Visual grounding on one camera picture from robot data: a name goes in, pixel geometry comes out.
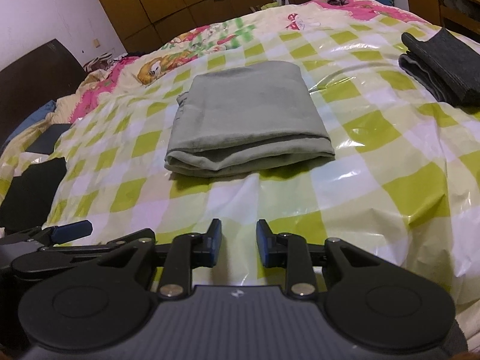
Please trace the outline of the dark wooden headboard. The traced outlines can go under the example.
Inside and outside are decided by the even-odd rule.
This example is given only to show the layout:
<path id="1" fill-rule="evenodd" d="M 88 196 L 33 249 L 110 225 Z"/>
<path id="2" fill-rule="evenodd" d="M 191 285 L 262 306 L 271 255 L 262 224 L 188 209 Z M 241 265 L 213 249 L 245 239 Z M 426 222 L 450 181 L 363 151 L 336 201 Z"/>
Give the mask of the dark wooden headboard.
<path id="1" fill-rule="evenodd" d="M 50 100 L 73 94 L 87 73 L 73 54 L 53 39 L 1 70 L 1 142 Z"/>

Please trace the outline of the dark grey folded garment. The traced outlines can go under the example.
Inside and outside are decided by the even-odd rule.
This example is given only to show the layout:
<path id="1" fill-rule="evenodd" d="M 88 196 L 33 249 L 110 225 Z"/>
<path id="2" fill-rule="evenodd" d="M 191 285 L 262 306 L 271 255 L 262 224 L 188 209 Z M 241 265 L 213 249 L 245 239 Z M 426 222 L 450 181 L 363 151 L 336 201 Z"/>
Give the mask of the dark grey folded garment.
<path id="1" fill-rule="evenodd" d="M 453 107 L 479 107 L 479 53 L 447 29 L 427 41 L 410 33 L 401 40 L 408 50 L 399 66 L 437 100 Z"/>

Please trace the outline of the dark navy folded cloth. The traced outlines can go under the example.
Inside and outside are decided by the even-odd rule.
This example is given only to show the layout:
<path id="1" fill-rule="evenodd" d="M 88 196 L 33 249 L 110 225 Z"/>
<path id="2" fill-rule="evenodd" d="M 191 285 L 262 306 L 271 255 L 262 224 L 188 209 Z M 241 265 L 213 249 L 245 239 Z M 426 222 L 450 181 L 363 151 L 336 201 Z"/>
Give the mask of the dark navy folded cloth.
<path id="1" fill-rule="evenodd" d="M 55 149 L 55 143 L 63 133 L 72 127 L 71 124 L 50 125 L 27 149 L 27 152 L 51 155 Z"/>

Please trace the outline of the black folded garment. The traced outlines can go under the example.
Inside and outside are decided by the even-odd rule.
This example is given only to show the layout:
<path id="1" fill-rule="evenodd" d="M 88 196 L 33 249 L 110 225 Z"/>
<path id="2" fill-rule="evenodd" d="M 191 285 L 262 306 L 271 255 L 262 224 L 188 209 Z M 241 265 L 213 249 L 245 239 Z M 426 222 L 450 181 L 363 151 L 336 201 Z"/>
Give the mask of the black folded garment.
<path id="1" fill-rule="evenodd" d="M 30 165 L 12 179 L 1 203 L 1 227 L 6 235 L 41 226 L 47 221 L 66 172 L 65 158 L 53 158 Z"/>

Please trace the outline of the cartoon print quilt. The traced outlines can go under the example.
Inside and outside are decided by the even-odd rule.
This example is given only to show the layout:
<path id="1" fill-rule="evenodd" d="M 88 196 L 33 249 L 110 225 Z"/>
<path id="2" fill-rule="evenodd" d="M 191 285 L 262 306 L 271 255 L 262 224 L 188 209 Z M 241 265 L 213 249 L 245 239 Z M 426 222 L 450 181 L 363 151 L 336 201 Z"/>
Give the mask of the cartoon print quilt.
<path id="1" fill-rule="evenodd" d="M 100 59 L 106 67 L 92 67 L 76 92 L 59 98 L 46 118 L 51 124 L 73 123 L 95 109 L 106 93 L 124 93 L 140 85 L 148 86 L 192 60 L 243 47 L 264 34 L 294 35 L 309 29 L 343 26 L 359 33 L 369 29 L 374 20 L 397 24 L 420 22 L 421 18 L 375 0 L 312 0 L 301 5 L 267 7 L 223 23 L 191 29 L 151 53 L 131 53 L 118 58 L 102 55 Z"/>

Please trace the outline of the wooden side desk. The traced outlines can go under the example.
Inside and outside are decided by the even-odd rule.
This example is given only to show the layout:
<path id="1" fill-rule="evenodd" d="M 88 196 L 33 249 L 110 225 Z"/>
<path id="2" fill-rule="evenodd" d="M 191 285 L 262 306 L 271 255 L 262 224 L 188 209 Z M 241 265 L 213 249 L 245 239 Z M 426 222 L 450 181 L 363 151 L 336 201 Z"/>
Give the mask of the wooden side desk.
<path id="1" fill-rule="evenodd" d="M 479 42 L 479 0 L 408 0 L 409 11 Z"/>

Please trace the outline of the grey-green pants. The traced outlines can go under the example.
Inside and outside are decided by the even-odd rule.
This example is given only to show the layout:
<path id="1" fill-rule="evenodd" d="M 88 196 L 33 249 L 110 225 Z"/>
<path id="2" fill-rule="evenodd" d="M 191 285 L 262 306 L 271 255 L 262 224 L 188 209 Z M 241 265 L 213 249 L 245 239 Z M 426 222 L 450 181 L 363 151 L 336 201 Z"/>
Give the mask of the grey-green pants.
<path id="1" fill-rule="evenodd" d="M 335 156 L 294 63 L 267 61 L 198 75 L 177 103 L 164 159 L 170 172 L 236 176 Z"/>

